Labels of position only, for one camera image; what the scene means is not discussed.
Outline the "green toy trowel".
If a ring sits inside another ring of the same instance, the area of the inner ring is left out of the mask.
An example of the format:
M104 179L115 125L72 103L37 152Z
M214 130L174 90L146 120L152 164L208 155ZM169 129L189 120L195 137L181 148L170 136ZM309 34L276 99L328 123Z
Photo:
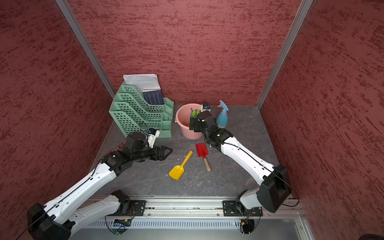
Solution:
M200 113L199 109L196 109L193 111L193 117L192 118L197 118L198 114Z

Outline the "teal pink spray bottle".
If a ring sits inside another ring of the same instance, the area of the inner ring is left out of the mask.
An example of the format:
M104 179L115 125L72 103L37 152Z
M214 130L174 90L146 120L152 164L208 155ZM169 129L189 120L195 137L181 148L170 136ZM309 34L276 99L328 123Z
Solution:
M220 104L218 107L222 108L222 111L217 117L217 125L219 128L223 129L226 128L228 125L228 106L224 103L224 101L220 100Z

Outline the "yellow toy scoop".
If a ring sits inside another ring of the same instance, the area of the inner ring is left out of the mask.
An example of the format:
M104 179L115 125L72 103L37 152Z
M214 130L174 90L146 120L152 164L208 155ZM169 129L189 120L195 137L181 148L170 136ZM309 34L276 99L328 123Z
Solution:
M190 159L190 157L193 155L193 151L189 151L188 154L186 155L183 163L181 165L177 165L177 166L174 166L173 169L169 172L169 176L178 181L181 176L184 174L185 172L185 169L184 169L184 166L185 164L188 162L188 160Z

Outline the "red toy spade wooden handle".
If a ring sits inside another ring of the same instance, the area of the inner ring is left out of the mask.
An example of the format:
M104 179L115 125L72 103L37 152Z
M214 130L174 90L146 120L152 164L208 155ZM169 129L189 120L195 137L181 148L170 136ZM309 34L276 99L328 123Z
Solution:
M198 156L200 158L203 158L204 163L206 165L206 169L208 172L210 172L211 167L210 167L208 160L207 160L207 156L209 155L209 153L208 153L208 149L207 149L206 144L205 143L196 144L196 148L197 148Z

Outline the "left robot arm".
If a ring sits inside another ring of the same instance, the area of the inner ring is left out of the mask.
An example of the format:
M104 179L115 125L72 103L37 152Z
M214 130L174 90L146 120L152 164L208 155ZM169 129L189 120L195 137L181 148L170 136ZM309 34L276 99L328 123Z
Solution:
M164 161L173 150L166 146L155 146L157 137L155 129L150 129L147 135L141 132L129 134L121 149L103 156L88 175L67 191L44 205L36 203L30 207L26 231L34 240L67 240L101 217L128 212L130 198L122 191L115 191L88 207L80 206L101 187L131 168L133 163Z

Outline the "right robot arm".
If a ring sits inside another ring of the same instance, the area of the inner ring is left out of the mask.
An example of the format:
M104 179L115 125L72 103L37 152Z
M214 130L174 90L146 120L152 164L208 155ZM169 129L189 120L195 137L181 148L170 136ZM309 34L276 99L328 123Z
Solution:
M233 159L259 185L254 190L243 191L236 198L236 208L240 214L245 215L254 208L264 208L275 213L291 195L293 188L288 169L283 165L274 166L252 153L232 133L219 128L209 111L192 113L189 128L202 133L210 147Z

